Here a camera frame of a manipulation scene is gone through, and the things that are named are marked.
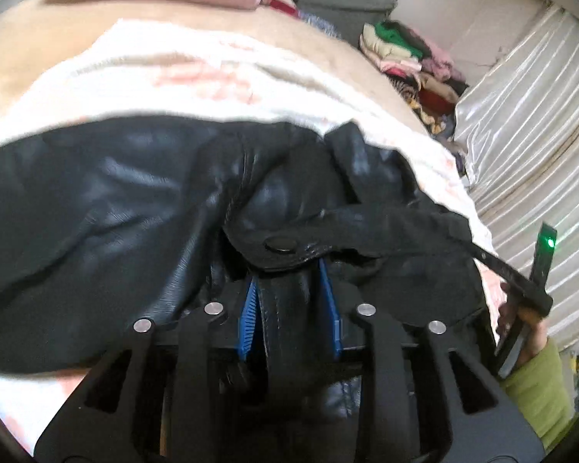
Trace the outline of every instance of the metal pin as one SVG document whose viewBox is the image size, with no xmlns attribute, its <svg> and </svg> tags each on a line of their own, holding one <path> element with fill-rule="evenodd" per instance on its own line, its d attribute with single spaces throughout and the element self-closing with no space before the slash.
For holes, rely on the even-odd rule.
<svg viewBox="0 0 579 463">
<path fill-rule="evenodd" d="M 208 315 L 218 315 L 223 311 L 223 305 L 221 303 L 217 303 L 213 301 L 212 303 L 208 303 L 204 306 L 204 312 Z"/>
<path fill-rule="evenodd" d="M 137 333 L 146 333 L 152 327 L 152 322 L 147 318 L 140 318 L 137 322 L 133 324 L 133 329 Z"/>
<path fill-rule="evenodd" d="M 369 303 L 360 303 L 356 307 L 356 311 L 363 317 L 371 317 L 375 315 L 375 306 Z"/>
<path fill-rule="evenodd" d="M 440 322 L 439 320 L 432 320 L 429 322 L 429 330 L 433 334 L 444 334 L 446 332 L 446 324 Z"/>
</svg>

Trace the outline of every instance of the bed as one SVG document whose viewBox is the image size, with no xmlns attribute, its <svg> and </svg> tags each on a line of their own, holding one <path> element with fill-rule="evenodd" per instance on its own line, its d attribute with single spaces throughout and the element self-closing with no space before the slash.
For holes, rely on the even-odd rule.
<svg viewBox="0 0 579 463">
<path fill-rule="evenodd" d="M 303 1 L 310 5 L 309 10 L 318 8 L 316 2 Z M 346 35 L 354 32 L 356 22 L 377 15 L 386 4 L 394 4 L 391 0 L 353 0 L 352 9 L 331 10 L 335 3 L 324 1 L 319 8 L 327 9 L 326 17 L 337 21 L 335 24 Z M 251 48 L 251 52 L 270 54 L 275 60 L 293 61 L 297 68 L 304 68 L 302 76 L 293 78 L 291 70 L 283 69 L 281 63 L 275 63 L 276 69 L 269 65 L 267 72 L 274 69 L 275 81 L 292 83 L 296 89 L 303 89 L 303 94 L 317 91 L 350 106 L 353 111 L 348 113 L 362 120 L 361 128 L 374 126 L 372 142 L 400 148 L 412 163 L 421 188 L 436 201 L 469 217 L 474 241 L 493 251 L 489 231 L 463 189 L 454 159 L 430 140 L 386 78 L 350 43 L 329 38 L 271 8 L 241 12 L 181 2 L 1 0 L 0 144 L 29 133 L 12 133 L 23 123 L 22 110 L 27 112 L 47 95 L 48 91 L 43 90 L 47 85 L 54 89 L 50 92 L 56 92 L 60 82 L 67 81 L 59 72 L 66 67 L 64 64 L 73 66 L 68 62 L 71 58 L 91 60 L 93 52 L 107 52 L 112 43 L 124 38 L 124 33 L 137 33 L 141 26 L 161 26 L 160 34 L 167 33 L 176 40 L 200 37 L 230 49 L 244 49 L 245 54 Z M 54 115 L 58 118 L 52 120 L 64 120 L 59 118 L 60 113 Z M 48 123 L 42 116 L 40 120 Z M 497 308 L 503 301 L 499 279 L 482 266 L 480 272 L 494 327 Z M 0 418 L 27 451 L 32 453 L 44 427 L 85 373 L 70 370 L 25 377 L 0 375 Z"/>
</svg>

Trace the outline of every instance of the skin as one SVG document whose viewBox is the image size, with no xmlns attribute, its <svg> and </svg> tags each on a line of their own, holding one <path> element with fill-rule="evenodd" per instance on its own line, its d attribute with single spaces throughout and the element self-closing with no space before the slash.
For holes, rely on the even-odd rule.
<svg viewBox="0 0 579 463">
<path fill-rule="evenodd" d="M 510 287 L 504 283 L 502 284 L 502 290 L 508 293 Z M 529 324 L 532 329 L 525 347 L 519 354 L 519 360 L 516 363 L 516 367 L 519 368 L 538 355 L 547 346 L 549 338 L 547 336 L 547 322 L 537 312 L 529 308 L 516 308 L 511 303 L 504 303 L 499 307 L 497 331 L 500 336 L 503 336 L 504 332 L 510 329 L 516 314 L 519 315 L 521 320 Z"/>
</svg>

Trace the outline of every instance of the finger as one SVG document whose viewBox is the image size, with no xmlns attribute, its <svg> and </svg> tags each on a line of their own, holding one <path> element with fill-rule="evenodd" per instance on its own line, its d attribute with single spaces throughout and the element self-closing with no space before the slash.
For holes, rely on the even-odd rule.
<svg viewBox="0 0 579 463">
<path fill-rule="evenodd" d="M 536 310 L 522 306 L 517 311 L 517 314 L 519 315 L 519 318 L 529 324 L 532 329 L 536 329 L 542 324 L 543 319 Z"/>
<path fill-rule="evenodd" d="M 498 328 L 495 329 L 495 332 L 497 332 L 498 336 L 502 337 L 505 336 L 510 329 L 511 325 L 509 323 L 505 323 L 502 325 L 498 325 Z"/>
<path fill-rule="evenodd" d="M 504 303 L 499 307 L 499 319 L 502 323 L 510 323 L 515 319 L 517 314 L 516 308 L 511 303 Z"/>
<path fill-rule="evenodd" d="M 500 317 L 498 318 L 498 327 L 507 327 L 509 328 L 511 324 L 513 324 L 513 318 L 509 317 Z"/>
</svg>

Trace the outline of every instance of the black device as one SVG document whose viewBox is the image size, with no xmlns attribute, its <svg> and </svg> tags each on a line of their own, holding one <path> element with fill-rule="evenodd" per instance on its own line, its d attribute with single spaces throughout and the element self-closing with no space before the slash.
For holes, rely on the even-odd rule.
<svg viewBox="0 0 579 463">
<path fill-rule="evenodd" d="M 325 259 L 310 273 L 314 354 L 332 376 L 362 376 L 347 461 L 542 461 L 531 426 L 444 323 L 409 330 L 354 285 L 329 277 Z M 266 395 L 258 283 L 257 276 L 230 283 L 217 301 L 170 326 L 137 321 L 59 410 L 35 460 L 222 463 L 233 461 L 233 441 L 246 427 L 291 416 Z"/>
<path fill-rule="evenodd" d="M 553 261 L 553 252 L 556 246 L 557 231 L 543 223 L 538 233 L 534 247 L 534 261 L 529 280 L 540 289 L 545 289 L 547 277 Z M 529 306 L 535 309 L 541 317 L 547 317 L 551 311 L 553 300 L 545 294 L 527 295 L 516 287 L 511 287 L 509 298 L 516 306 Z M 495 356 L 489 369 L 494 376 L 505 380 L 513 371 L 519 354 L 530 335 L 531 329 L 528 324 L 516 317 L 510 330 L 502 337 L 495 351 Z"/>
</svg>

